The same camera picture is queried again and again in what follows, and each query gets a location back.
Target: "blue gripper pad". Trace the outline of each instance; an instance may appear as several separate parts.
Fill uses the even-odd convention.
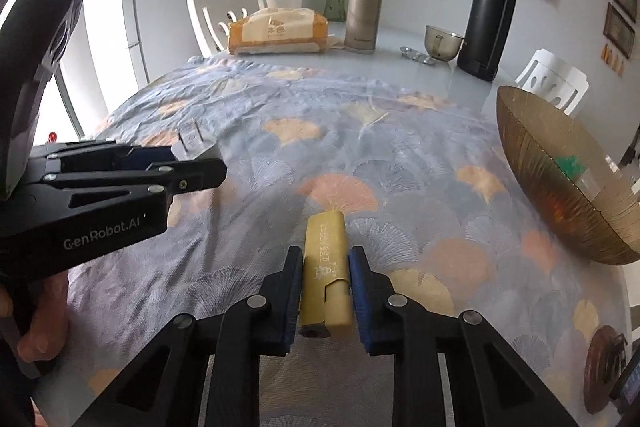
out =
[[[296,337],[296,325],[298,323],[298,309],[300,307],[300,295],[302,293],[302,251],[300,248],[289,248],[285,266],[289,263],[291,269],[289,296],[286,304],[286,321],[284,324],[284,341],[287,345],[287,352],[291,348]]]
[[[371,307],[369,299],[367,298],[366,278],[367,275],[370,275],[371,269],[369,268],[366,256],[364,257],[364,263],[366,263],[366,266],[363,266],[360,252],[358,252],[356,248],[360,248],[362,250],[362,255],[364,255],[364,249],[362,249],[362,247],[353,247],[349,252],[351,296],[353,298],[353,308],[356,312],[356,320],[358,321],[360,342],[364,344],[364,348],[368,353],[371,348],[373,337],[371,331]]]

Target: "black thermos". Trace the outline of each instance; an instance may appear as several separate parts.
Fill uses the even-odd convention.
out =
[[[490,82],[495,78],[515,7],[516,0],[474,0],[458,56],[462,70]]]

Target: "golden bowl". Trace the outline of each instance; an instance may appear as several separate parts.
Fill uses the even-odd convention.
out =
[[[510,86],[498,88],[496,110],[511,170],[560,241],[599,263],[640,259],[640,205],[580,122],[543,98]],[[568,157],[586,169],[574,181],[554,161]]]

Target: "white chair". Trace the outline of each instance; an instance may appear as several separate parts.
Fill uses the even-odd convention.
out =
[[[191,25],[202,56],[226,50],[230,22],[267,7],[266,0],[187,0]]]
[[[570,117],[589,89],[587,75],[547,50],[538,50],[516,79],[520,89],[535,93]]]

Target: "finger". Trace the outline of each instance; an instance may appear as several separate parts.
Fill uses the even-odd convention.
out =
[[[38,407],[36,406],[36,404],[33,404],[33,413],[36,416],[35,427],[49,427],[47,426],[47,422],[45,422],[44,418],[40,414],[40,411],[38,410]]]
[[[18,343],[18,354],[25,362],[51,360],[62,350],[68,330],[67,291],[66,273],[54,275],[44,282],[31,327]]]
[[[0,284],[0,317],[11,317],[14,313],[14,302],[9,292]]]

